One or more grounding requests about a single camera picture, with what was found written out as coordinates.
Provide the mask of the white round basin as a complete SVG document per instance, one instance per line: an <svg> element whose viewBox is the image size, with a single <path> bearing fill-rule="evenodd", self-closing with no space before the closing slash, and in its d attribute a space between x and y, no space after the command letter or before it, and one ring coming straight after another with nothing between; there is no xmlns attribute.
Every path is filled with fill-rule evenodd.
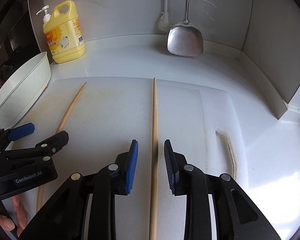
<svg viewBox="0 0 300 240"><path fill-rule="evenodd" d="M40 97L51 79L47 52L16 70L0 89L0 128L16 125Z"/></svg>

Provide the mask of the white plastic cutting board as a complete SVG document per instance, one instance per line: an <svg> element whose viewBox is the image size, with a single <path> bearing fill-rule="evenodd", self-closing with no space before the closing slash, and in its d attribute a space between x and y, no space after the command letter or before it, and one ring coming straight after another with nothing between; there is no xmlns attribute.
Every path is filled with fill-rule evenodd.
<svg viewBox="0 0 300 240"><path fill-rule="evenodd" d="M48 199L74 172L98 172L126 152L132 140L139 154L131 193L117 196L118 239L147 239L151 192L153 89L158 90L159 167L158 239L183 239L186 198L170 191L164 142L203 172L230 174L248 188L245 146L229 94L220 89L181 82L128 77L86 77L56 80L23 118L34 133L13 144L33 147L52 136L73 98L74 109L64 129L69 142L53 156L58 178L44 189Z"/></svg>

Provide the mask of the yellow dish detergent bottle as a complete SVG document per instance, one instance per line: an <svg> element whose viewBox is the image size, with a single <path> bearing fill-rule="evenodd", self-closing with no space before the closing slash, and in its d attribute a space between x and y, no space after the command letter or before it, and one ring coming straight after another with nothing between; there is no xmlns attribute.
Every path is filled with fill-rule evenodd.
<svg viewBox="0 0 300 240"><path fill-rule="evenodd" d="M79 59L85 54L85 43L74 1L55 6L51 14L48 9L46 5L37 13L44 13L43 33L53 60L60 64Z"/></svg>

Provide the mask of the steel spatula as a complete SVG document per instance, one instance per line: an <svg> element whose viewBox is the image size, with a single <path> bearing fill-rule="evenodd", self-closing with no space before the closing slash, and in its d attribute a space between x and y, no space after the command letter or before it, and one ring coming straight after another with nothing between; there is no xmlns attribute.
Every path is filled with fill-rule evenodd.
<svg viewBox="0 0 300 240"><path fill-rule="evenodd" d="M201 31L189 21L190 0L185 0L184 18L168 33L167 49L171 54L185 57L202 55L204 41Z"/></svg>

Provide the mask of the white dish brush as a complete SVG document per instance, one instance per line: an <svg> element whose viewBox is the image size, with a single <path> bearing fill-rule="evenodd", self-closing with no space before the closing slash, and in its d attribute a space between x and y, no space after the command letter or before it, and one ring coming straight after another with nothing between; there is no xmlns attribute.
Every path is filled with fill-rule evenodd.
<svg viewBox="0 0 300 240"><path fill-rule="evenodd" d="M171 28L170 15L168 12L168 0L164 0L163 11L157 21L157 28L163 32L169 32Z"/></svg>

